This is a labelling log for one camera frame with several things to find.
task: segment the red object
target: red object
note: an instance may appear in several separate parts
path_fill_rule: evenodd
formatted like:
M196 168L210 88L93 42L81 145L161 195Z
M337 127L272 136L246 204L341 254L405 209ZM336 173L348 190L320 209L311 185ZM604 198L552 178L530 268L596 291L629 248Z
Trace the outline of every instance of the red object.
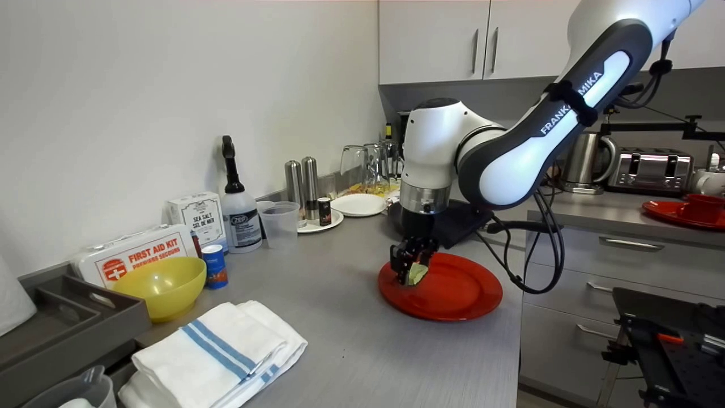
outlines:
M379 274L379 289L394 307L435 321L469 321L501 304L501 281L482 264L435 254L429 274L416 285L403 285L389 263Z
M711 195L686 195L685 202L650 198L642 213L662 222L725 231L725 198Z
M656 332L656 339L665 343L685 343L682 334Z

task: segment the metal container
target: metal container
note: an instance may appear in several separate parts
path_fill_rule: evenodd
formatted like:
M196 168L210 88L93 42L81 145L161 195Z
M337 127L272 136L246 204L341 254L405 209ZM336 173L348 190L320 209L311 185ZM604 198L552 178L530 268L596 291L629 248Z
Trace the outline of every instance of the metal container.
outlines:
M607 149L609 163L604 171L593 173L593 163L600 145ZM614 169L614 158L617 145L611 142L611 137L597 136L596 130L579 133L567 163L564 187L577 192L591 187L593 183L602 183Z
M300 209L304 209L306 198L304 198L304 180L302 180L300 160L288 160L286 163L286 178L288 178L288 198L290 202L300 202Z
M318 198L318 209L320 209L320 227L330 224L330 222L334 222L330 197L320 197L320 198Z
M304 173L304 202L306 202L306 214L318 214L318 160L312 156L302 158L302 173Z

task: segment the yellow bowl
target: yellow bowl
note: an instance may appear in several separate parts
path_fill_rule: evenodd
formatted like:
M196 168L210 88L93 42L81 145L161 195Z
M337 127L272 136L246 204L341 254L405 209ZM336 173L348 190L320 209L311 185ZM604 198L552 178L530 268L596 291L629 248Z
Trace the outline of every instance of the yellow bowl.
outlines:
M162 321L190 307L203 289L206 264L201 257L161 257L125 274L114 289L145 299L152 321Z

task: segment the toaster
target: toaster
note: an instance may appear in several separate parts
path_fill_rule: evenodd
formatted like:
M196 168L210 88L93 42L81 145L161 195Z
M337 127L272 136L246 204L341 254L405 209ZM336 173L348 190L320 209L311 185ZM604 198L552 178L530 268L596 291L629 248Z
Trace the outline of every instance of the toaster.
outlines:
M626 146L617 153L607 187L644 195L685 195L690 169L694 156L679 149Z

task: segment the spray bottle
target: spray bottle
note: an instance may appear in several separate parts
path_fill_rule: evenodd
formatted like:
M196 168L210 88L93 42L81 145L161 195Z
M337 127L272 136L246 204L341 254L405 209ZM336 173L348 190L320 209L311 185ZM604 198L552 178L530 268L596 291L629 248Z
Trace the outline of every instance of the spray bottle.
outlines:
M223 197L224 224L228 236L228 251L249 251L260 247L262 228L257 213L253 197L241 183L236 171L236 151L232 136L223 136L223 156L227 163L227 185Z

